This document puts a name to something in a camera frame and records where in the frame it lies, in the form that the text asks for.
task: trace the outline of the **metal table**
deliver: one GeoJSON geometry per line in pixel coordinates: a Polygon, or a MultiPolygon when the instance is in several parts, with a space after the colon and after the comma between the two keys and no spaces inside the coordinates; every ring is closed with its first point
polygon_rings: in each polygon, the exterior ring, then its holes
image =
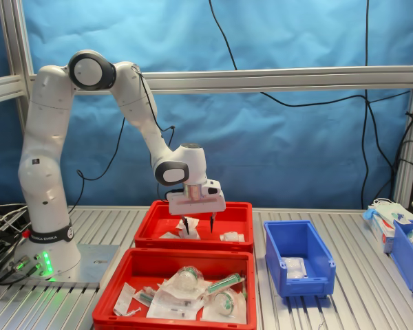
{"type": "MultiPolygon", "coordinates": [[[[120,253],[134,246],[146,207],[77,207],[71,219],[80,243],[117,244],[120,253]]],[[[409,329],[413,294],[392,259],[357,210],[254,209],[255,279],[258,329],[409,329]],[[281,299],[264,260],[263,221],[310,219],[337,263],[335,292],[281,299]]],[[[109,270],[109,277],[115,270],[109,270]]],[[[101,289],[11,285],[0,288],[0,329],[92,328],[92,311],[101,289]]]]}

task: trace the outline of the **blue tarp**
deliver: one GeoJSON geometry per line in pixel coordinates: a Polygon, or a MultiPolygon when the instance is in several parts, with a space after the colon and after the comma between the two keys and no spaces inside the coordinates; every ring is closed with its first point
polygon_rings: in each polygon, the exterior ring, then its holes
{"type": "MultiPolygon", "coordinates": [[[[413,1],[371,2],[369,65],[413,64],[413,1]]],[[[364,64],[365,0],[213,4],[239,69],[364,64]]],[[[24,11],[36,71],[48,64],[64,65],[81,49],[96,50],[113,63],[138,63],[144,72],[233,68],[207,0],[38,0],[24,1],[24,11]]],[[[399,92],[373,90],[369,97],[399,92]]],[[[353,94],[363,91],[272,93],[292,104],[353,94]]],[[[360,207],[366,170],[362,99],[291,109],[258,93],[155,98],[160,125],[176,125],[172,146],[200,143],[207,175],[220,181],[227,200],[258,207],[360,207]]],[[[408,98],[372,104],[381,148],[391,160],[404,130],[408,98]]],[[[111,96],[75,98],[61,160],[70,204],[81,189],[75,170],[87,177],[104,171],[122,118],[111,96]]],[[[368,124],[366,203],[390,178],[374,143],[370,116],[368,124]]],[[[21,139],[17,130],[11,136],[21,139]]],[[[18,165],[5,166],[9,161],[5,151],[0,153],[0,201],[21,196],[15,179],[18,165]]],[[[126,126],[111,169],[99,181],[86,183],[81,204],[148,205],[156,198],[147,147],[139,132],[126,126]]]]}

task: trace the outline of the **white cardboard box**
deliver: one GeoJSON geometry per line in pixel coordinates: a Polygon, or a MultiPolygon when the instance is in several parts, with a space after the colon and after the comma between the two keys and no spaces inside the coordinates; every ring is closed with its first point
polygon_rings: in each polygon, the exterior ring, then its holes
{"type": "Polygon", "coordinates": [[[372,228],[373,235],[383,252],[391,253],[394,239],[393,227],[377,214],[374,214],[371,220],[366,219],[366,222],[372,228]]]}

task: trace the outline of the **plastic bin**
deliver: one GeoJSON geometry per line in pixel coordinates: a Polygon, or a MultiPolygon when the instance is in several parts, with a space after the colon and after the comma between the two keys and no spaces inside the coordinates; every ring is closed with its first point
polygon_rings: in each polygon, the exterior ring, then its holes
{"type": "MultiPolygon", "coordinates": [[[[240,292],[242,285],[234,285],[232,288],[240,292]]],[[[247,252],[223,251],[182,251],[145,248],[127,250],[98,301],[92,316],[95,330],[254,330],[257,328],[257,311],[255,307],[253,255],[247,252]],[[200,321],[203,309],[199,310],[196,321],[146,318],[148,308],[134,299],[128,310],[141,307],[141,311],[130,317],[116,316],[114,314],[113,307],[125,282],[134,287],[136,291],[139,291],[145,285],[157,289],[157,283],[162,283],[164,279],[169,279],[181,267],[188,265],[198,268],[203,273],[206,281],[217,281],[236,272],[241,272],[246,276],[246,289],[248,292],[248,299],[246,301],[247,324],[200,321]]]]}
{"type": "Polygon", "coordinates": [[[407,233],[413,230],[413,220],[411,222],[410,225],[394,222],[392,258],[408,288],[413,291],[413,245],[407,238],[407,233]]]}
{"type": "Polygon", "coordinates": [[[212,233],[211,213],[186,214],[186,216],[200,220],[196,227],[200,240],[160,239],[159,237],[166,232],[178,235],[179,230],[176,226],[180,216],[169,214],[168,203],[153,202],[136,232],[135,246],[137,248],[178,248],[181,250],[253,251],[253,211],[250,203],[227,202],[226,210],[217,213],[212,233]],[[243,234],[245,242],[221,241],[220,235],[225,232],[243,234]]]}
{"type": "Polygon", "coordinates": [[[309,220],[269,221],[266,229],[266,263],[275,289],[282,297],[325,296],[333,293],[335,262],[309,220]],[[282,257],[304,259],[308,278],[287,278],[282,257]]]}

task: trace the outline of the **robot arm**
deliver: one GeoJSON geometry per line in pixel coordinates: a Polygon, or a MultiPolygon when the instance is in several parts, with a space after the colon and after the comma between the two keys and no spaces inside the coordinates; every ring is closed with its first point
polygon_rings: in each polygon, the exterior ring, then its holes
{"type": "Polygon", "coordinates": [[[59,163],[78,88],[110,90],[125,118],[141,132],[156,180],[164,186],[184,184],[183,192],[167,194],[171,214],[215,214],[225,209],[220,183],[207,179],[203,149],[183,144],[172,151],[165,144],[155,121],[158,108],[139,68],[130,62],[112,65],[84,50],[67,67],[41,68],[32,90],[19,179],[34,232],[66,231],[70,226],[59,163]]]}

